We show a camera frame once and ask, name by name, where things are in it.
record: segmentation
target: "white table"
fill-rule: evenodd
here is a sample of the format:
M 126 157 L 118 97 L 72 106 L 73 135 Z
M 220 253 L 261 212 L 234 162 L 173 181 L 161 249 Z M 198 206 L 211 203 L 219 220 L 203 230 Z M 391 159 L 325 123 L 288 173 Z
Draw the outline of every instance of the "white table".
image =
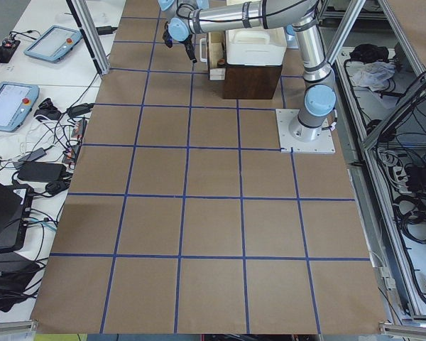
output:
M 87 4 L 97 26 L 118 26 L 125 2 L 126 0 L 101 0 L 88 1 Z M 65 0 L 31 0 L 13 30 L 38 30 L 43 33 L 52 25 L 77 28 L 74 19 L 64 13 L 69 13 Z M 33 41 L 21 36 L 18 39 L 21 40 L 21 45 L 15 52 L 11 62 L 0 65 L 0 82 L 9 81 L 35 84 L 40 87 L 40 94 L 33 106 L 33 111 L 27 116 L 20 128 L 13 133 L 0 131 L 0 136 L 4 136 L 3 142 L 6 142 L 8 149 L 17 148 L 16 144 L 13 145 L 13 137 L 17 134 L 25 136 L 34 127 L 36 120 L 33 118 L 33 113 L 45 98 L 50 97 L 54 105 L 63 112 L 87 89 L 87 86 L 97 73 L 83 40 L 63 60 L 52 64 L 24 55 L 23 51 Z M 113 35 L 101 37 L 101 42 L 106 53 L 110 52 L 113 40 Z M 100 82 L 101 79 L 98 77 L 79 103 L 94 102 Z M 29 134 L 28 138 L 37 141 L 38 137 L 44 134 L 43 131 Z M 39 161 L 54 161 L 61 153 L 62 148 L 54 147 Z M 14 170 L 5 169 L 0 171 L 0 183 L 4 185 L 11 184 L 13 173 Z M 37 192 L 44 191 L 45 183 L 28 184 L 34 187 Z M 65 191 L 53 198 L 35 198 L 32 208 L 46 212 L 55 218 L 65 201 L 66 194 Z M 54 236 L 54 232 L 47 228 L 45 229 L 45 238 L 39 256 L 40 259 L 49 255 Z M 41 227 L 29 228 L 24 246 L 17 253 L 27 259 L 35 259 L 40 248 L 41 237 Z M 43 271 L 40 271 L 35 275 L 29 285 L 39 280 L 42 275 Z M 0 323 L 29 320 L 34 303 L 35 300 L 27 299 L 22 303 L 14 305 L 7 313 L 0 312 Z
M 118 26 L 126 0 L 88 1 L 90 13 L 97 26 Z M 44 33 L 52 25 L 77 29 L 65 0 L 32 0 L 16 24 L 14 31 L 37 30 Z M 0 65 L 0 82 L 25 82 L 37 85 L 87 86 L 97 73 L 85 42 L 81 40 L 58 63 L 24 55 L 33 40 L 17 36 L 21 41 L 11 62 Z M 114 35 L 100 36 L 106 54 L 110 53 Z M 100 80 L 94 83 L 99 86 Z
M 86 87 L 60 87 L 60 86 L 41 86 L 40 87 L 40 95 L 36 103 L 41 103 L 45 98 L 50 97 L 54 105 L 60 109 L 61 111 L 64 111 L 67 107 L 69 107 L 73 101 L 75 101 L 86 89 Z M 86 95 L 82 98 L 81 103 L 84 102 L 94 102 L 94 99 L 96 98 L 98 93 L 98 87 L 91 87 Z M 33 108 L 33 111 L 27 116 L 26 120 L 24 121 L 23 125 L 17 129 L 14 133 L 5 133 L 0 131 L 0 136 L 8 136 L 10 137 L 13 134 L 22 134 L 25 135 L 28 130 L 32 127 L 32 124 L 34 125 L 36 119 L 33 118 L 33 112 L 35 107 Z M 44 156 L 42 159 L 38 161 L 54 161 L 56 160 L 60 154 L 62 153 L 62 148 L 60 147 L 54 147 L 48 151 L 48 154 Z M 0 171 L 0 183 L 4 185 L 11 184 L 11 176 L 13 175 L 14 170 L 8 170 L 3 169 Z M 30 186 L 32 186 L 36 192 L 43 192 L 45 183 L 28 183 Z M 60 193 L 52 198 L 34 198 L 32 208 L 35 208 L 37 210 L 43 211 L 48 213 L 51 217 L 56 217 L 59 209 L 61 208 L 62 204 L 65 201 L 67 191 Z M 38 213 L 33 214 L 32 216 L 36 217 L 43 217 L 42 215 L 39 215 Z M 44 243 L 43 248 L 40 253 L 39 258 L 45 258 L 50 253 L 50 248 L 53 243 L 53 238 L 55 236 L 55 233 L 52 232 L 49 229 L 45 229 L 45 237 L 44 237 Z M 41 243 L 41 227 L 35 226 L 31 227 L 27 230 L 27 235 L 25 239 L 25 243 L 23 245 L 23 248 L 19 250 L 17 253 L 21 256 L 26 257 L 27 259 L 35 259 L 40 243 Z M 41 278 L 43 275 L 43 271 L 40 271 L 35 275 L 33 278 L 32 283 L 37 281 Z M 30 318 L 31 311 L 33 309 L 33 306 L 35 304 L 35 300 L 28 299 L 22 303 L 16 304 L 8 313 L 2 313 L 0 312 L 0 323 L 2 322 L 18 322 L 18 321 L 24 321 L 28 320 Z

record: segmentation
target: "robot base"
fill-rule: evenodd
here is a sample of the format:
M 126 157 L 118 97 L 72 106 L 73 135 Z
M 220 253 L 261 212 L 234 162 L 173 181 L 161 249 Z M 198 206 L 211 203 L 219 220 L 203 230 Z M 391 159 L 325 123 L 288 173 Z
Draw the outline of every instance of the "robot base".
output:
M 289 123 L 298 115 L 298 112 L 298 109 L 276 109 L 281 152 L 333 154 L 335 150 L 330 130 L 322 130 L 320 136 L 311 142 L 301 142 L 292 136 L 289 132 Z M 326 119 L 322 126 L 328 126 Z

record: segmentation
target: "electronics cabinet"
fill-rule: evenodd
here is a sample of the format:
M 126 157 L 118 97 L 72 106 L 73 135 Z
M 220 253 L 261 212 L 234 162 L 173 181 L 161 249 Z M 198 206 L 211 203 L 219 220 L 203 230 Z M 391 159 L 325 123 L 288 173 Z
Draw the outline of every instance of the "electronics cabinet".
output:
M 390 267 L 395 279 L 387 278 L 383 284 L 390 293 L 398 293 L 399 302 L 393 305 L 400 318 L 421 323 L 426 322 L 426 90 L 417 94 L 416 89 L 426 78 L 426 61 L 422 62 L 421 52 L 410 43 L 388 2 L 392 1 L 379 0 L 400 44 L 396 51 L 389 49 L 390 58 L 404 63 L 387 90 L 404 93 L 408 88 L 407 96 L 394 107 L 397 97 L 352 86 L 350 77 L 363 65 L 349 60 L 353 48 L 342 49 L 337 72 L 363 158 L 358 166 L 370 177 L 367 185 L 373 195 L 367 200 L 381 215 L 373 221 L 374 239 L 381 246 L 388 238 L 391 246 L 391 250 L 374 250 L 378 266 Z M 413 100 L 403 105 L 408 97 Z

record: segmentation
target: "brown paper floor covering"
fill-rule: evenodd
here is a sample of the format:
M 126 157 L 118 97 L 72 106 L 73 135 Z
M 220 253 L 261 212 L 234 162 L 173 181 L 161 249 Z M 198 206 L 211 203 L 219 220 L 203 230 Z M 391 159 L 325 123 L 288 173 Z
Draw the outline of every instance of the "brown paper floor covering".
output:
M 212 5 L 224 4 L 211 1 Z M 279 151 L 273 100 L 221 98 L 128 0 L 33 318 L 51 333 L 366 334 L 386 320 L 336 134 Z

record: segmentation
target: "metal shelf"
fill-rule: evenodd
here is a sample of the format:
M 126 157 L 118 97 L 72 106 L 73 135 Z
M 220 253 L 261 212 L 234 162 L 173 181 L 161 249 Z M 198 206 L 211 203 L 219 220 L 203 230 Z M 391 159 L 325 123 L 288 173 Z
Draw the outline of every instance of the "metal shelf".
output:
M 411 315 L 414 319 L 423 319 L 426 318 L 426 305 L 421 301 L 416 291 L 415 283 L 412 279 L 411 270 L 403 251 L 403 243 L 400 240 L 398 228 L 396 227 L 395 222 L 393 220 L 393 203 L 388 192 L 388 187 L 381 173 L 381 170 L 377 165 L 374 150 L 372 148 L 366 150 L 361 145 L 367 136 L 365 123 L 367 121 L 370 121 L 371 119 L 385 119 L 386 117 L 392 114 L 393 109 L 386 109 L 383 106 L 381 100 L 375 94 L 372 94 L 370 90 L 355 87 L 354 91 L 357 94 L 357 97 L 359 97 L 359 106 L 361 108 L 361 111 L 365 112 L 366 115 L 368 115 L 368 118 L 363 120 L 362 113 L 360 112 L 357 103 L 354 99 L 351 88 L 349 86 L 349 82 L 347 80 L 347 73 L 344 69 L 344 61 L 349 59 L 349 53 L 352 50 L 353 48 L 343 48 L 341 50 L 341 53 L 337 58 L 338 76 L 343 85 L 344 94 L 346 96 L 351 116 L 354 121 L 354 126 L 356 127 L 356 132 L 358 134 L 361 152 L 366 161 L 366 165 L 368 166 L 368 171 L 372 179 L 372 186 L 376 197 L 378 198 L 378 205 L 383 215 L 388 235 L 392 243 L 392 248 L 403 277 L 406 295 L 410 302 L 409 308 L 411 310 Z M 390 50 L 390 56 L 392 57 L 393 55 L 394 50 Z M 353 75 L 361 66 L 361 63 L 353 62 L 348 66 L 349 75 Z M 412 82 L 414 78 L 415 74 L 412 72 L 399 72 L 396 73 L 394 77 L 396 84 L 403 90 Z M 426 121 L 423 121 L 421 123 L 423 124 L 423 126 L 426 126 Z M 415 120 L 408 121 L 408 123 L 404 125 L 404 129 L 401 129 L 400 131 L 398 131 L 398 133 L 400 134 L 409 131 L 417 131 L 417 129 L 420 130 L 420 127 L 418 126 L 418 123 Z M 403 136 L 403 139 L 401 139 L 401 143 L 403 143 L 405 146 L 416 148 L 419 151 L 426 151 L 426 138 L 421 139 L 418 135 Z M 388 147 L 391 148 L 397 146 L 398 144 L 389 144 Z M 416 260 L 415 265 L 423 267 L 422 271 L 424 271 L 424 273 L 420 271 L 420 274 L 426 276 L 426 245 L 416 244 L 408 240 L 405 240 L 405 243 L 413 249 L 410 252 L 411 258 Z
M 342 18 L 350 0 L 321 0 L 319 18 Z M 376 9 L 374 0 L 368 0 L 358 18 L 386 20 L 381 9 Z

